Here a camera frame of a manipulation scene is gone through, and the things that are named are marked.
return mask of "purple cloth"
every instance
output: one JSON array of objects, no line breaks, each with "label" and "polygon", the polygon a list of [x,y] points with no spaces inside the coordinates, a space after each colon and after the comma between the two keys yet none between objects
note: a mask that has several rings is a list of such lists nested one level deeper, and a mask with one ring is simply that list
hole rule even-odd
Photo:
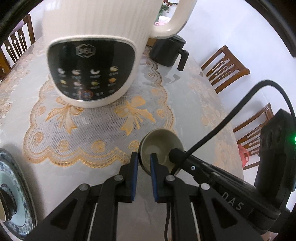
[{"label": "purple cloth", "polygon": [[23,26],[24,26],[24,21],[21,20],[21,21],[15,26],[15,28],[12,30],[12,32],[9,34],[9,36],[12,35],[12,34],[14,34],[16,31],[18,31],[19,29],[21,29]]}]

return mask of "white handle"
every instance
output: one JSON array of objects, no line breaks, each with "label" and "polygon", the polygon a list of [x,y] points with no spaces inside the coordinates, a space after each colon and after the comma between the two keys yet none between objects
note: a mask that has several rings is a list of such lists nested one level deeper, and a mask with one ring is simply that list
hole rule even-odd
[{"label": "white handle", "polygon": [[187,23],[197,0],[180,0],[172,19],[162,26],[153,25],[150,38],[164,39],[178,33]]}]

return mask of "wooden chair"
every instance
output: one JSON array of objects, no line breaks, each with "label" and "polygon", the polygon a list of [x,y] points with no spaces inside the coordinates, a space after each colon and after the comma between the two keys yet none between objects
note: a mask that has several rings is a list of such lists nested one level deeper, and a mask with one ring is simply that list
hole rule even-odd
[{"label": "wooden chair", "polygon": [[[243,127],[245,127],[246,125],[250,124],[252,121],[254,121],[255,119],[257,119],[259,116],[261,116],[263,114],[265,115],[266,120],[262,124],[257,126],[255,129],[253,129],[252,131],[250,131],[248,134],[246,134],[244,137],[242,137],[241,139],[239,139],[237,141],[238,144],[242,144],[244,142],[247,142],[246,144],[243,145],[243,147],[247,149],[250,156],[256,155],[259,153],[259,146],[257,146],[257,145],[260,144],[260,136],[258,136],[256,138],[254,138],[254,137],[257,136],[258,134],[260,134],[262,127],[274,116],[272,109],[271,109],[271,104],[268,103],[266,106],[264,106],[263,109],[258,111],[250,119],[246,120],[245,122],[243,122],[242,124],[240,124],[239,126],[237,126],[236,128],[233,129],[233,132],[237,132],[238,130],[240,130]],[[246,169],[258,166],[258,165],[259,165],[259,162],[256,162],[256,163],[250,164],[248,166],[245,166],[243,168],[243,170],[246,170]]]},{"label": "wooden chair", "polygon": [[[27,14],[23,18],[23,21],[24,21],[24,25],[27,24],[29,36],[30,36],[30,41],[31,41],[31,44],[33,44],[33,43],[35,43],[35,37],[34,37],[33,26],[32,26],[30,14]],[[28,49],[22,28],[19,29],[17,31],[17,33],[18,33],[18,39],[14,33],[14,34],[10,35],[4,41],[4,45],[6,47],[6,50],[7,50],[8,54],[10,55],[10,57],[12,58],[14,63],[16,63],[18,58]]]},{"label": "wooden chair", "polygon": [[211,84],[214,85],[232,73],[238,72],[215,89],[217,94],[240,77],[250,74],[250,71],[230,52],[227,46],[223,46],[214,53],[214,55],[209,58],[201,69],[204,71],[206,67],[208,67],[210,63],[212,63],[222,52],[225,56],[220,59],[218,63],[216,63],[206,74]]},{"label": "wooden chair", "polygon": [[7,59],[5,58],[2,49],[0,48],[0,81],[2,81],[6,77],[6,75],[8,75],[9,72],[10,65]]}]

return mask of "triangular cutout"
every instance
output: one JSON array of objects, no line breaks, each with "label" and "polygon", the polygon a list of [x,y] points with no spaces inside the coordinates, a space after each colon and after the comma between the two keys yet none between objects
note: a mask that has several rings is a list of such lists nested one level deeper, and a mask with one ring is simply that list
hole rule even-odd
[{"label": "triangular cutout", "polygon": [[58,215],[54,217],[50,224],[63,230],[67,229],[76,203],[77,199],[73,199]]},{"label": "triangular cutout", "polygon": [[237,220],[226,210],[225,207],[223,207],[223,205],[216,198],[212,199],[212,203],[219,219],[220,226],[223,229],[237,224]]}]

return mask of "black mug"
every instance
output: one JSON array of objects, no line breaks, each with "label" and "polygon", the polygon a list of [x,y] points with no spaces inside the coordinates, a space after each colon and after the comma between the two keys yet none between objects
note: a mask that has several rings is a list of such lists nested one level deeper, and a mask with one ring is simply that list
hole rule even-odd
[{"label": "black mug", "polygon": [[177,69],[183,71],[189,55],[186,50],[182,49],[185,43],[186,41],[178,35],[168,39],[158,39],[153,45],[149,56],[156,63],[170,67],[174,65],[180,54],[181,59]]}]

